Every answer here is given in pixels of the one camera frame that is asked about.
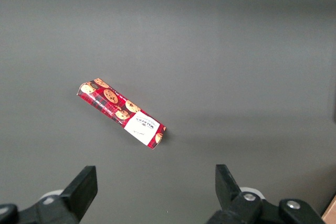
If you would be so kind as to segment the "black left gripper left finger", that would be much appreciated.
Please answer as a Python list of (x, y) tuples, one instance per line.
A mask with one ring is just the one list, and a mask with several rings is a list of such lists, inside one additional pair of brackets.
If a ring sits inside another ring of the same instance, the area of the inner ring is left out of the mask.
[(95, 166), (86, 166), (60, 194), (36, 204), (37, 223), (79, 223), (98, 192)]

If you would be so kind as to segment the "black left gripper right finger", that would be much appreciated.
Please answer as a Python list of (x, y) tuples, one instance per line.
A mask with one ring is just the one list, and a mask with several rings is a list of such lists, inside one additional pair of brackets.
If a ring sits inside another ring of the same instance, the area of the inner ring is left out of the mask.
[(215, 191), (221, 210), (209, 223), (256, 223), (262, 210), (261, 198), (249, 191), (241, 191), (226, 165), (215, 167)]

